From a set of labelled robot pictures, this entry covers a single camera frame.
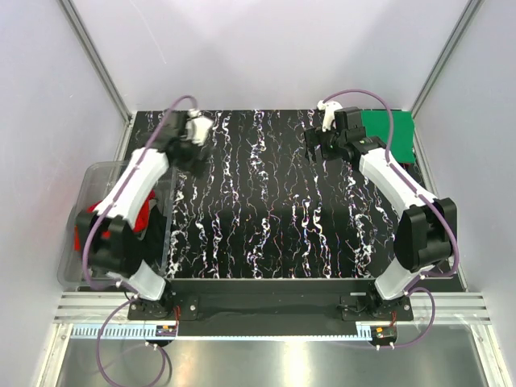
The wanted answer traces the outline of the red t shirt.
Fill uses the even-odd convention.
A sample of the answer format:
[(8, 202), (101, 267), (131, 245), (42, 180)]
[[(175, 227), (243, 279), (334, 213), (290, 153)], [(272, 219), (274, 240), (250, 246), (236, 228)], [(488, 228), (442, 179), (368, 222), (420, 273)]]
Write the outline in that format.
[[(144, 204), (141, 206), (140, 211), (138, 213), (138, 216), (135, 221), (135, 225), (132, 228), (132, 230), (136, 234), (141, 234), (143, 231), (145, 231), (148, 228), (149, 219), (150, 219), (150, 212), (151, 212), (151, 203), (152, 201), (156, 200), (156, 192), (154, 189), (152, 189), (147, 196)], [(76, 252), (79, 252), (81, 250), (81, 241), (79, 239), (78, 235), (78, 228), (77, 225), (74, 226), (74, 240), (73, 240), (73, 250)]]

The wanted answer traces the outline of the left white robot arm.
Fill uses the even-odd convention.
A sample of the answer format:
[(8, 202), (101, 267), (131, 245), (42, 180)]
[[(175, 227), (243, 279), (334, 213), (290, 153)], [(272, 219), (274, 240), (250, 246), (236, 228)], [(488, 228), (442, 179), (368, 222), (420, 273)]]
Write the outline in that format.
[(171, 222), (167, 213), (175, 171), (203, 174), (213, 119), (174, 111), (131, 159), (110, 192), (77, 214), (75, 248), (95, 289), (112, 284), (132, 292), (132, 305), (152, 318), (178, 311), (162, 273)]

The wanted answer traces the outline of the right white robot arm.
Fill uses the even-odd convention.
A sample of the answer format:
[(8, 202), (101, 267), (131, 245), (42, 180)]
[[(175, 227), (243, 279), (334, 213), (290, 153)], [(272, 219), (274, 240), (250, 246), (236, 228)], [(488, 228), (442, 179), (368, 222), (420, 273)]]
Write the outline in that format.
[(433, 267), (458, 261), (457, 208), (450, 198), (425, 190), (395, 160), (377, 136), (368, 136), (357, 107), (319, 102), (320, 127), (306, 130), (308, 158), (319, 150), (324, 160), (342, 159), (368, 178), (399, 217), (394, 259), (354, 304), (343, 306), (344, 318), (387, 320), (408, 302), (416, 283), (433, 275)]

